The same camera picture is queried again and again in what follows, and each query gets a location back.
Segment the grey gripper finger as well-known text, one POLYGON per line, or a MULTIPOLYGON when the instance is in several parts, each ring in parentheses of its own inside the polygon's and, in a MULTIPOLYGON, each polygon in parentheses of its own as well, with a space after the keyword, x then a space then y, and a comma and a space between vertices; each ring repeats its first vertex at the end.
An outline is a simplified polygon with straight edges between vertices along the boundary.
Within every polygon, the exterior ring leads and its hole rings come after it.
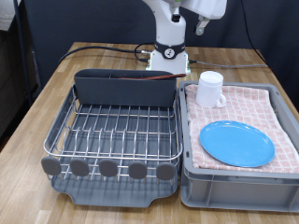
POLYGON ((198 23, 197 23, 196 28, 195 28, 195 33, 197 35, 202 35, 204 33, 205 28, 208 25, 208 23, 209 23, 209 19, 208 18, 206 18, 206 17, 200 17, 198 19, 198 23))

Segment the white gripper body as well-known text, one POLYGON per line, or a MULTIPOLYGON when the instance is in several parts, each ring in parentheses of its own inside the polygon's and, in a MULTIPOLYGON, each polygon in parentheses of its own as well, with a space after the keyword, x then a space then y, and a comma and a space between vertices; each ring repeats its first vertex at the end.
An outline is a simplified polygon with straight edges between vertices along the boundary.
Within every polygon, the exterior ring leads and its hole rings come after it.
POLYGON ((211 20, 223 17, 227 0, 182 0, 181 6, 211 20))

